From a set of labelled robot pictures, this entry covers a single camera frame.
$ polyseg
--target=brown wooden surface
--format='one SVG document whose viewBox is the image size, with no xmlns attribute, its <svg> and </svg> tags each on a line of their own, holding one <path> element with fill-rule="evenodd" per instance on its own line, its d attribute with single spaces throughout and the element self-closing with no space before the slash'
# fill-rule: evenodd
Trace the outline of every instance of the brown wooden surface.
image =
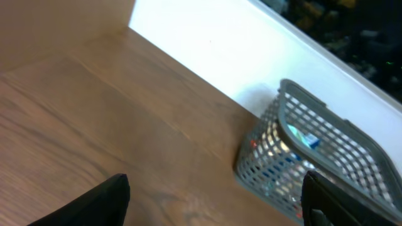
<svg viewBox="0 0 402 226">
<path fill-rule="evenodd" d="M 0 72 L 129 23 L 134 0 L 1 0 Z"/>
<path fill-rule="evenodd" d="M 126 173 L 125 225 L 293 225 L 238 185 L 255 117 L 126 29 L 0 75 L 0 225 Z"/>
</svg>

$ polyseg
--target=black object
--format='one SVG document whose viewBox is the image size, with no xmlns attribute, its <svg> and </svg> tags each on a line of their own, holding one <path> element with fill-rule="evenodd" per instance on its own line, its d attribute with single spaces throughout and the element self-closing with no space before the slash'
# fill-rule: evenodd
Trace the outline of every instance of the black object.
<svg viewBox="0 0 402 226">
<path fill-rule="evenodd" d="M 304 177 L 301 200 L 305 226 L 395 225 L 314 171 Z"/>
<path fill-rule="evenodd" d="M 117 174 L 30 226 L 122 226 L 130 200 L 125 174 Z"/>
</svg>

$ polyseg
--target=gray basket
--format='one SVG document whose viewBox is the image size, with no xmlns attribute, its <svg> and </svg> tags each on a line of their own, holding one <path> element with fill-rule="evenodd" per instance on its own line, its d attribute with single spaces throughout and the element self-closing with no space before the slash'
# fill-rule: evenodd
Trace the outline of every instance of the gray basket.
<svg viewBox="0 0 402 226">
<path fill-rule="evenodd" d="M 305 145 L 288 125 L 318 138 L 319 145 Z M 295 82 L 282 80 L 279 95 L 242 144 L 236 178 L 303 223 L 300 197 L 308 170 L 318 171 L 388 220 L 402 220 L 401 178 L 381 147 Z"/>
</svg>

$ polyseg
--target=plastic basket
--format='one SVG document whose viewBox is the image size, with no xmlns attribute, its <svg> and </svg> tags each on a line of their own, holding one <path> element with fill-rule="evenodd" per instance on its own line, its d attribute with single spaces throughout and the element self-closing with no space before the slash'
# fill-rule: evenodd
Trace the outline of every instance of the plastic basket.
<svg viewBox="0 0 402 226">
<path fill-rule="evenodd" d="M 311 148 L 289 128 L 318 139 Z M 368 135 L 342 120 L 295 82 L 282 80 L 279 95 L 242 144 L 237 180 L 288 217 L 303 223 L 303 177 L 318 171 L 357 201 L 391 221 L 401 221 L 401 178 Z"/>
</svg>

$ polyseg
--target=brown panel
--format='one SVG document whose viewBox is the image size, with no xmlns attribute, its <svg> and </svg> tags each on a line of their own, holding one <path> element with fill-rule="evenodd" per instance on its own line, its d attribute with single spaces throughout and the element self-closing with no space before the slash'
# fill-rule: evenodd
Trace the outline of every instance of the brown panel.
<svg viewBox="0 0 402 226">
<path fill-rule="evenodd" d="M 131 185 L 126 225 L 294 225 L 234 180 L 254 120 L 131 30 L 8 72 L 0 225 L 27 224 L 118 172 Z"/>
<path fill-rule="evenodd" d="M 134 0 L 0 1 L 0 72 L 127 26 Z"/>
</svg>

